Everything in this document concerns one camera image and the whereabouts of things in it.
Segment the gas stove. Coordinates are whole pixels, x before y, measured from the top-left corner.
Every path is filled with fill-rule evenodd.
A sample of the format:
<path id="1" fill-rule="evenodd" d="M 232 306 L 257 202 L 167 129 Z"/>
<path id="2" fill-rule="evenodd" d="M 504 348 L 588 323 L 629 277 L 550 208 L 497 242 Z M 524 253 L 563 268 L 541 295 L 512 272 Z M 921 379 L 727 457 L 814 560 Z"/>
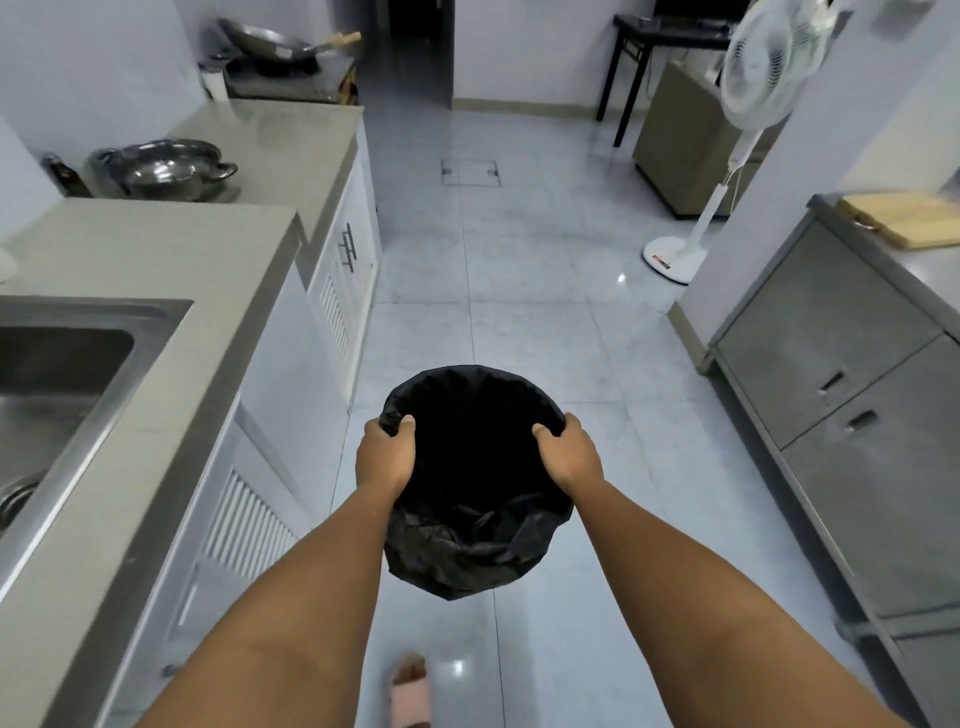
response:
<path id="1" fill-rule="evenodd" d="M 238 56 L 223 69 L 232 99 L 358 106 L 354 59 L 319 56 L 300 64 L 281 65 Z"/>

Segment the person's right forearm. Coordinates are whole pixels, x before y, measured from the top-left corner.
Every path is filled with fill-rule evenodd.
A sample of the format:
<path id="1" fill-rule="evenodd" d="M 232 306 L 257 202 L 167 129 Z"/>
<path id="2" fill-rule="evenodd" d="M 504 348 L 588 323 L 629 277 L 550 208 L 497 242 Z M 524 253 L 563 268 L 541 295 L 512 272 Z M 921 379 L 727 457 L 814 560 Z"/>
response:
<path id="1" fill-rule="evenodd" d="M 910 728 L 726 560 L 603 479 L 567 490 L 675 728 Z"/>

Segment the stainless steel sink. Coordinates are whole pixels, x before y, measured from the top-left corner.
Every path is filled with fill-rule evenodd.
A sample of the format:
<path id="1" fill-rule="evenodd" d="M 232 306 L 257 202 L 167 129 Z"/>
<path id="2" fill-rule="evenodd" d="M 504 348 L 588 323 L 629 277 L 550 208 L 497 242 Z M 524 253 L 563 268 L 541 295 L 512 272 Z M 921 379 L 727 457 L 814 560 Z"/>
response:
<path id="1" fill-rule="evenodd" d="M 192 306 L 0 296 L 0 603 Z"/>

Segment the person's foot in pink slipper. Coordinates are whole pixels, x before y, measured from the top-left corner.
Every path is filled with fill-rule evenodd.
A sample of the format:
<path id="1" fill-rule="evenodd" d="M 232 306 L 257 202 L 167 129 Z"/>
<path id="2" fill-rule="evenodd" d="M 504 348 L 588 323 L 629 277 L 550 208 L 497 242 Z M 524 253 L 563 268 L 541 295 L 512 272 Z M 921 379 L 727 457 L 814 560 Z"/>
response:
<path id="1" fill-rule="evenodd" d="M 390 678 L 390 728 L 431 728 L 431 697 L 426 658 L 406 655 Z"/>

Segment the black table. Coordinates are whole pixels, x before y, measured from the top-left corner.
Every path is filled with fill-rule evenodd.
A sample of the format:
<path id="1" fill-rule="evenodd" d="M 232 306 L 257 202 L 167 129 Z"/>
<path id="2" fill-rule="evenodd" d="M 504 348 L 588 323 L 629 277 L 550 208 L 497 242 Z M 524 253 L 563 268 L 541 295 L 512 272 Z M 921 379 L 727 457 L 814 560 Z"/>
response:
<path id="1" fill-rule="evenodd" d="M 621 56 L 626 55 L 637 65 L 613 140 L 613 148 L 618 149 L 626 134 L 654 50 L 662 47 L 671 50 L 725 51 L 730 45 L 736 23 L 616 14 L 612 26 L 616 30 L 616 37 L 596 108 L 597 122 L 603 121 L 606 116 Z"/>

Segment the bin with black bag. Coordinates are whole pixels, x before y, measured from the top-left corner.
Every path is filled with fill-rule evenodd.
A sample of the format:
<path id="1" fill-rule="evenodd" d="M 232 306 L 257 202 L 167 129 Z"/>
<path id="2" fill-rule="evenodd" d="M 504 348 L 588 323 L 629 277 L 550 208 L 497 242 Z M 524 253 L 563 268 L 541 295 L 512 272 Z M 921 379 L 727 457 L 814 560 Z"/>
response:
<path id="1" fill-rule="evenodd" d="M 526 576 L 573 512 L 532 433 L 535 424 L 563 433 L 557 403 L 521 375 L 470 364 L 423 370 L 398 384 L 378 424 L 396 435 L 408 415 L 414 467 L 390 512 L 390 574 L 446 601 Z"/>

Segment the wooden cutting board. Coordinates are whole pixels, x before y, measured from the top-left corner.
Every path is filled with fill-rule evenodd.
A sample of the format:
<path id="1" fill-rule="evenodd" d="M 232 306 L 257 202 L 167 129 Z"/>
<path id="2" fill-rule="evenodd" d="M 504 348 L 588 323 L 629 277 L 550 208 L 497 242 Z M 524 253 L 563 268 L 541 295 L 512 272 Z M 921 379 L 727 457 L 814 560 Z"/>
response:
<path id="1" fill-rule="evenodd" d="M 960 246 L 960 202 L 938 193 L 847 195 L 834 209 L 900 250 Z"/>

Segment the person's left hand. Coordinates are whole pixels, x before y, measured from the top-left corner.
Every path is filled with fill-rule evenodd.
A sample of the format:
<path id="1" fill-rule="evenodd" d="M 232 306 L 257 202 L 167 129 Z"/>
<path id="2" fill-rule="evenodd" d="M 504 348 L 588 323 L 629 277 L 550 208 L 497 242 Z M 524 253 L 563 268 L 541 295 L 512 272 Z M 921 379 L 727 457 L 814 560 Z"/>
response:
<path id="1" fill-rule="evenodd" d="M 416 457 L 414 443 L 403 442 L 397 432 L 390 435 L 378 419 L 366 422 L 356 452 L 356 488 L 378 502 L 393 506 L 412 477 Z"/>

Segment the white kitchen base cabinet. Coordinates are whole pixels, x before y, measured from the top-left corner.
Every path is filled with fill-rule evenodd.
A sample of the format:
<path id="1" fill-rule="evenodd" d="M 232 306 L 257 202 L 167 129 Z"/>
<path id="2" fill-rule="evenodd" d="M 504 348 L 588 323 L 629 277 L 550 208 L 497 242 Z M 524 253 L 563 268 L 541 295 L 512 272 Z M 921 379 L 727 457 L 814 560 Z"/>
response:
<path id="1" fill-rule="evenodd" d="M 172 540 L 91 728 L 133 728 L 162 689 L 264 572 L 330 512 L 376 277 L 363 128 L 332 209 L 282 270 L 269 310 L 242 343 L 221 429 L 189 488 Z"/>

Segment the person's right hand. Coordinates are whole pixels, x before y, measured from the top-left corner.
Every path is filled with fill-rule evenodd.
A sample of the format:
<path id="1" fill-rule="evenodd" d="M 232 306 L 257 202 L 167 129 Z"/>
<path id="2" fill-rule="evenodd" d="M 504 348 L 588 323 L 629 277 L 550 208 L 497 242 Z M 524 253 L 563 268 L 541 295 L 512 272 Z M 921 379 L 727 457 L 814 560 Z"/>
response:
<path id="1" fill-rule="evenodd" d="M 550 479 L 575 503 L 583 492 L 606 481 L 594 441 L 573 413 L 564 415 L 560 444 L 538 445 L 538 453 Z"/>

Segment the person's left forearm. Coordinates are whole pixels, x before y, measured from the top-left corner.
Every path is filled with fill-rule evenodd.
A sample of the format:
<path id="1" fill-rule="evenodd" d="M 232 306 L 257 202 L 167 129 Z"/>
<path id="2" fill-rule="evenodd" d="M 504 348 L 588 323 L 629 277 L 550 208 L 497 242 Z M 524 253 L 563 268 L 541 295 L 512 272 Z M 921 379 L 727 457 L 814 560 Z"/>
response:
<path id="1" fill-rule="evenodd" d="M 353 728 L 400 491 L 362 480 L 230 607 L 135 728 Z"/>

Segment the stainless steel pot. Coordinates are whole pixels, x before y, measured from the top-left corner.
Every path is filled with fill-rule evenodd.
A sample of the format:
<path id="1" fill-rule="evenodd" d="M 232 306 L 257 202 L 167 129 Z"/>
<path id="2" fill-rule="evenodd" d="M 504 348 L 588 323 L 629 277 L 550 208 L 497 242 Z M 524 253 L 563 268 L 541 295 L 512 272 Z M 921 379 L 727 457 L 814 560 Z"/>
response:
<path id="1" fill-rule="evenodd" d="M 92 151 L 87 166 L 105 197 L 174 203 L 213 200 L 239 170 L 216 145 L 182 137 Z"/>

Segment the white standing fan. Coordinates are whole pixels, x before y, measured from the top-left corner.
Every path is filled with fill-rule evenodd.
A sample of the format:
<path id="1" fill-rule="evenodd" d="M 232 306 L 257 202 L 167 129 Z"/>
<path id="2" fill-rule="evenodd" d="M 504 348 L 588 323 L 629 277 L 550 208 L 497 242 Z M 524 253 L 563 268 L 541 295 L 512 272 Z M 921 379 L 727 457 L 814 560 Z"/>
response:
<path id="1" fill-rule="evenodd" d="M 706 258 L 702 238 L 767 128 L 793 110 L 807 80 L 822 65 L 837 21 L 833 0 L 756 0 L 731 36 L 719 74 L 726 121 L 739 130 L 726 174 L 689 236 L 648 242 L 642 258 L 659 275 L 689 285 Z"/>

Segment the beige cardboard box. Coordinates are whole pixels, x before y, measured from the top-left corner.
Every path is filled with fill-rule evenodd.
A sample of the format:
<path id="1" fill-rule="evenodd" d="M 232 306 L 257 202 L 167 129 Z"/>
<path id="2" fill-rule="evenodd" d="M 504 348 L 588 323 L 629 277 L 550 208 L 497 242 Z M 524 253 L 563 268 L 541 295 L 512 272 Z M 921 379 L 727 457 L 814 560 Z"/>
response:
<path id="1" fill-rule="evenodd" d="M 668 61 L 632 152 L 639 175 L 678 220 L 695 220 L 726 177 L 740 129 L 724 114 L 719 88 Z"/>

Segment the dark glass bottle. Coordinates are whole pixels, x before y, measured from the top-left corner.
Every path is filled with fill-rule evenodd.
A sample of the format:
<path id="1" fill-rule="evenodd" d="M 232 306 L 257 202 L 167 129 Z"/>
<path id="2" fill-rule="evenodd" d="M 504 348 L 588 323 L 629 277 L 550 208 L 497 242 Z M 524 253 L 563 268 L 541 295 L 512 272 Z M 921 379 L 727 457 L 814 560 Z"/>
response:
<path id="1" fill-rule="evenodd" d="M 90 188 L 79 173 L 55 153 L 45 153 L 40 164 L 61 194 L 66 198 L 92 199 Z"/>

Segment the stainless steel cabinet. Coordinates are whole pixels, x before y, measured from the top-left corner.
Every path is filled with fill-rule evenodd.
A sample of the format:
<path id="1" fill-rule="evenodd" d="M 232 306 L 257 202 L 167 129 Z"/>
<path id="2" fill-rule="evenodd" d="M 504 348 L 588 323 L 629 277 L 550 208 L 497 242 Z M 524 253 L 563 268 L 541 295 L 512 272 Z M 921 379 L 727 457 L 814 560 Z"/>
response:
<path id="1" fill-rule="evenodd" d="M 816 195 L 709 342 L 929 728 L 960 728 L 960 249 Z"/>

